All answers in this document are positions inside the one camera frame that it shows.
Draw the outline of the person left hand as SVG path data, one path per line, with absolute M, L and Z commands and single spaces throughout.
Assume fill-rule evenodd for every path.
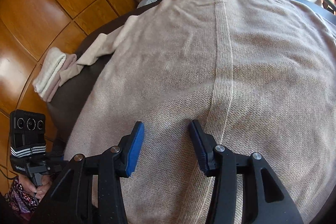
M 48 192 L 49 188 L 52 185 L 52 180 L 49 175 L 43 175 L 41 178 L 41 185 L 36 187 L 29 180 L 28 177 L 19 174 L 19 182 L 22 185 L 23 189 L 29 193 L 31 196 L 36 197 L 39 201 L 43 199 L 45 194 Z

